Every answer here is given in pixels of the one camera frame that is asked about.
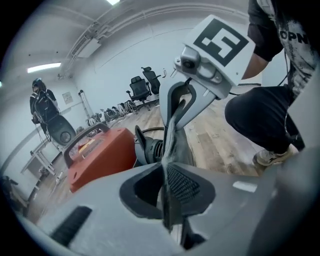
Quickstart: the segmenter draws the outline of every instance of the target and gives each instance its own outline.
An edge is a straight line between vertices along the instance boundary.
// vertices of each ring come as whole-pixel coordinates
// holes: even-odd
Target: t-shirt
[[[285,15],[277,1],[269,0],[269,6],[260,2],[249,0],[248,8],[248,36],[256,44],[254,53],[270,62],[284,48],[290,59],[288,86],[296,98],[319,63],[319,54],[301,23]]]

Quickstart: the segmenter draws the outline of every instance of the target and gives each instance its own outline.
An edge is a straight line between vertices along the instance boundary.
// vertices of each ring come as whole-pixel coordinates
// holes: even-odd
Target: helmet
[[[42,82],[41,78],[37,78],[32,82],[32,88],[37,86],[40,91],[45,91],[47,89],[46,85],[44,82]]]

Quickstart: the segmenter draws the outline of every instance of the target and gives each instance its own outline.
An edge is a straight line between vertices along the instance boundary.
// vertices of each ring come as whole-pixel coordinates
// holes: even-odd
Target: office chair
[[[161,77],[161,75],[156,75],[154,71],[151,71],[151,67],[141,67],[143,69],[143,75],[145,78],[149,81],[151,86],[151,92],[154,95],[159,94],[159,88],[160,88],[160,82],[158,80],[158,77]]]
[[[149,82],[146,82],[144,79],[141,79],[140,76],[136,76],[131,79],[130,87],[132,89],[133,96],[130,95],[129,90],[127,90],[126,93],[129,94],[131,100],[142,102],[141,105],[137,106],[137,110],[139,110],[142,107],[146,107],[148,111],[150,111],[148,104],[145,103],[147,97],[151,95]]]

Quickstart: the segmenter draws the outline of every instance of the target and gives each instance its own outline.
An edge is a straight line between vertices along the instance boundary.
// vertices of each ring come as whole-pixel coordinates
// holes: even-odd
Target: ceiling light
[[[116,3],[119,3],[120,0],[107,0],[110,4],[112,4],[113,6],[116,4]]]
[[[40,71],[40,70],[46,70],[46,69],[52,69],[52,68],[58,68],[60,67],[61,62],[59,63],[52,63],[52,64],[46,64],[46,65],[40,65],[40,66],[34,66],[34,67],[29,67],[26,71],[28,73]]]

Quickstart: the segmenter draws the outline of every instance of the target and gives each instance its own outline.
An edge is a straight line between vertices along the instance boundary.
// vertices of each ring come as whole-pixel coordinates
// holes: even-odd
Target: person's leg
[[[286,137],[284,122],[291,101],[286,87],[256,87],[231,99],[225,107],[226,121],[240,134],[266,149],[267,155],[261,157],[270,159],[263,165],[287,157],[285,154],[291,141]],[[288,131],[296,132],[291,119],[287,121]]]

